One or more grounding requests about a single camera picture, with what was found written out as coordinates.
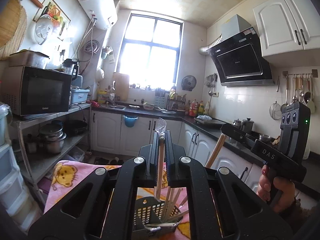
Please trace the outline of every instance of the black countertop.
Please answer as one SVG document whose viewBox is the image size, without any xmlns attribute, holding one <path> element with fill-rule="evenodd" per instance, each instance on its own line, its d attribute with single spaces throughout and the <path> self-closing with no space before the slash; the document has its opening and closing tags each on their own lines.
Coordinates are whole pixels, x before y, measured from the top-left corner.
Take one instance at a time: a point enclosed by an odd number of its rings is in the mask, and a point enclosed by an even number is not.
<svg viewBox="0 0 320 240">
<path fill-rule="evenodd" d="M 149 117 L 149 118 L 163 118 L 165 120 L 176 120 L 182 121 L 186 124 L 190 125 L 194 129 L 202 132 L 213 140 L 217 141 L 221 135 L 220 129 L 209 128 L 204 125 L 197 123 L 193 117 L 182 115 L 179 116 L 177 114 L 164 114 L 161 111 L 153 110 L 147 111 L 143 108 L 141 109 L 131 109 L 128 106 L 124 110 L 119 109 L 109 109 L 103 107 L 92 107 L 94 111 L 100 112 L 108 112 L 115 114 L 126 114 L 128 116 L 141 116 L 141 117 Z M 229 140 L 229 138 L 223 144 L 228 150 L 234 152 L 241 158 L 246 161 L 253 163 L 259 167 L 263 166 L 263 160 L 253 154 L 249 149 L 245 148 L 238 142 L 233 142 L 233 140 Z M 302 165 L 307 168 L 307 174 L 302 183 L 295 183 L 296 188 L 305 194 L 311 196 L 316 200 L 320 200 L 320 155 L 315 153 L 310 153 L 310 156 L 307 160 L 302 161 Z"/>
</svg>

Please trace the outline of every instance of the window frame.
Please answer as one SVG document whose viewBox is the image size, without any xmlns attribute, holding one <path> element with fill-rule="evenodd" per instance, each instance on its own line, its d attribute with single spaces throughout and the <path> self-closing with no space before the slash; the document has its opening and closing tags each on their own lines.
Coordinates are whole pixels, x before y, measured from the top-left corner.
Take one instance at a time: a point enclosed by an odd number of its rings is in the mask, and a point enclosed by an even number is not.
<svg viewBox="0 0 320 240">
<path fill-rule="evenodd" d="M 131 39 L 126 39 L 126 38 L 125 38 L 125 34 L 126 34 L 126 32 L 127 32 L 127 28 L 128 28 L 128 26 L 129 26 L 129 24 L 130 24 L 130 21 L 131 21 L 131 19 L 132 19 L 132 16 L 155 19 L 155 24 L 154 24 L 154 26 L 153 26 L 153 34 L 152 34 L 152 39 L 151 39 L 151 41 L 138 41 L 138 40 L 131 40 Z M 153 42 L 153 36 L 154 36 L 155 30 L 156 30 L 156 25 L 157 25 L 158 20 L 165 21 L 165 22 L 170 22 L 170 23 L 174 23 L 174 24 L 180 25 L 179 46 L 178 46 L 177 48 L 176 48 L 176 47 L 171 47 L 171 46 L 167 46 L 167 45 L 163 45 L 163 44 L 159 44 L 159 43 Z M 124 31 L 124 35 L 123 35 L 123 39 L 122 39 L 122 43 L 121 43 L 121 48 L 120 48 L 119 60 L 118 60 L 118 64 L 117 64 L 117 67 L 116 67 L 116 72 L 120 72 L 120 68 L 121 68 L 121 58 L 122 58 L 122 55 L 123 55 L 123 53 L 124 53 L 125 45 L 126 45 L 127 43 L 131 43 L 131 44 L 141 44 L 141 45 L 150 46 L 149 57 L 148 57 L 148 64 L 149 64 L 149 60 L 150 60 L 150 54 L 151 54 L 151 49 L 152 49 L 152 47 L 160 47 L 160 48 L 164 48 L 164 49 L 172 49 L 172 50 L 175 50 L 175 51 L 177 52 L 177 53 L 176 53 L 176 62 L 175 62 L 174 72 L 173 72 L 173 80 L 172 80 L 172 83 L 173 83 L 173 84 L 176 84 L 176 82 L 177 82 L 177 76 L 178 76 L 179 59 L 180 59 L 180 49 L 181 49 L 181 39 L 182 39 L 182 27 L 183 27 L 183 22 L 176 22 L 176 21 L 172 21 L 172 20 L 168 20 L 168 19 L 161 18 L 161 17 L 156 17 L 156 16 L 149 16 L 149 15 L 142 15 L 142 14 L 131 13 L 131 14 L 130 14 L 130 17 L 129 17 L 129 21 L 128 21 L 127 26 L 126 26 L 125 31 Z"/>
</svg>

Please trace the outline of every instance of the water heater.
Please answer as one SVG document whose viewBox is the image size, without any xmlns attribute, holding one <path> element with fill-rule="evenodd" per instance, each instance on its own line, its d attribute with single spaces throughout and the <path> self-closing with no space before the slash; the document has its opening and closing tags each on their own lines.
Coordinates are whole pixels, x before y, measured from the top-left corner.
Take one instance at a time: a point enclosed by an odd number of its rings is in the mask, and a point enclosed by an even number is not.
<svg viewBox="0 0 320 240">
<path fill-rule="evenodd" d="M 118 20 L 113 0 L 78 0 L 88 17 L 97 18 L 96 27 L 105 30 L 112 27 Z"/>
</svg>

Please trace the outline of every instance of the blue basket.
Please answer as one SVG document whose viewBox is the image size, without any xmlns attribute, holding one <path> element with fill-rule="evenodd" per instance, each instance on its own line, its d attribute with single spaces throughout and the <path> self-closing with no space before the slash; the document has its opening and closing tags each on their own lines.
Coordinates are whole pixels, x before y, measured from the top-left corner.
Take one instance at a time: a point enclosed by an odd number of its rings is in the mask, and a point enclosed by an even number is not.
<svg viewBox="0 0 320 240">
<path fill-rule="evenodd" d="M 124 116 L 124 124 L 126 127 L 133 127 L 134 123 L 138 120 L 137 116 Z"/>
</svg>

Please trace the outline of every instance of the strainer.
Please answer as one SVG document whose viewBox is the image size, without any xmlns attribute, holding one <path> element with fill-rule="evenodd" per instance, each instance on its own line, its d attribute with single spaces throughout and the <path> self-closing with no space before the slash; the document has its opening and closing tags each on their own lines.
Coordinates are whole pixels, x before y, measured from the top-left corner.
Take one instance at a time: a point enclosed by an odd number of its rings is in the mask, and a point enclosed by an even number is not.
<svg viewBox="0 0 320 240">
<path fill-rule="evenodd" d="M 269 108 L 269 114 L 271 118 L 274 120 L 278 120 L 281 117 L 281 106 L 277 103 L 279 86 L 280 86 L 280 81 L 278 76 L 277 89 L 276 89 L 276 102 L 273 103 Z"/>
</svg>

